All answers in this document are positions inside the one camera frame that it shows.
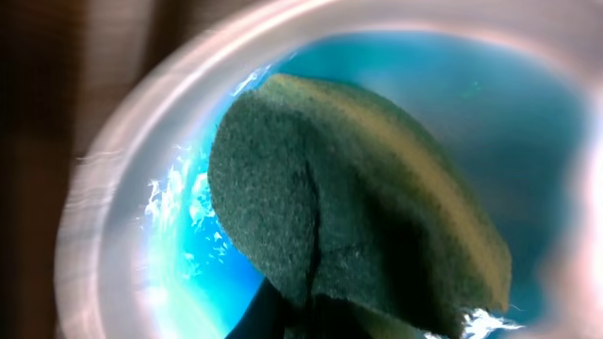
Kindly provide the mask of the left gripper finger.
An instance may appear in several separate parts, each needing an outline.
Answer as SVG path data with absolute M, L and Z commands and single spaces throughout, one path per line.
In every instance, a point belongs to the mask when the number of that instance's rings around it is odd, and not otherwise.
M 286 321 L 286 300 L 264 279 L 244 315 L 225 339 L 283 339 Z

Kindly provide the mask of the green yellow sponge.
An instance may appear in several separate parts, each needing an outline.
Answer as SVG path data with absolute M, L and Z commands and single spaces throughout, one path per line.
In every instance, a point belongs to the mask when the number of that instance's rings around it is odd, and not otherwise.
M 403 109 L 275 74 L 211 147 L 223 230 L 287 303 L 284 338 L 458 338 L 509 306 L 512 257 L 464 179 Z

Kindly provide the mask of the white plate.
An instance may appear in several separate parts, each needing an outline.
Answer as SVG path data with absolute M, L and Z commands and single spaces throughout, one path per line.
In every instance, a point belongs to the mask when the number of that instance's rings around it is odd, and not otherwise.
M 67 338 L 220 338 L 258 275 L 186 219 L 228 105 L 271 73 L 358 84 L 451 153 L 513 253 L 487 338 L 602 334 L 602 5 L 598 1 L 267 1 L 204 32 L 113 112 L 76 168 L 57 237 Z

